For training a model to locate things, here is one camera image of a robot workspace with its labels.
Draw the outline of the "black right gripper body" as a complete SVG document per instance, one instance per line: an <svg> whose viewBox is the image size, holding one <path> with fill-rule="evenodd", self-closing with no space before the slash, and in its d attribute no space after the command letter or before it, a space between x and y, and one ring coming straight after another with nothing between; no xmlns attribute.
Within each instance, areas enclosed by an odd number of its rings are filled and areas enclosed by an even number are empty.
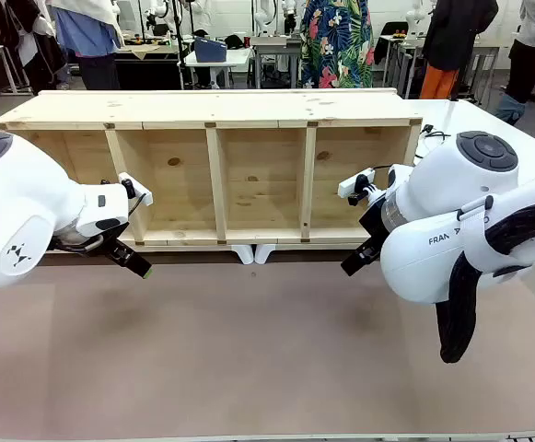
<svg viewBox="0 0 535 442"><path fill-rule="evenodd" d="M382 245L389 235L382 222L381 204L370 205L359 219L360 225L368 233L369 238L362 244L363 249L381 251Z"/></svg>

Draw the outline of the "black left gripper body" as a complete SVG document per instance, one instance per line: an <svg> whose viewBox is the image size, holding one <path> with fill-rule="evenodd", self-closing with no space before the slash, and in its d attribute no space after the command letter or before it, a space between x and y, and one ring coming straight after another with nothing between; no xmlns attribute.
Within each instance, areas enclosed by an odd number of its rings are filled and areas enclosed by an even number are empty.
<svg viewBox="0 0 535 442"><path fill-rule="evenodd" d="M124 228L106 230L100 236L102 241L93 250L93 256L103 256L115 263L127 263L132 255L132 249L119 240Z"/></svg>

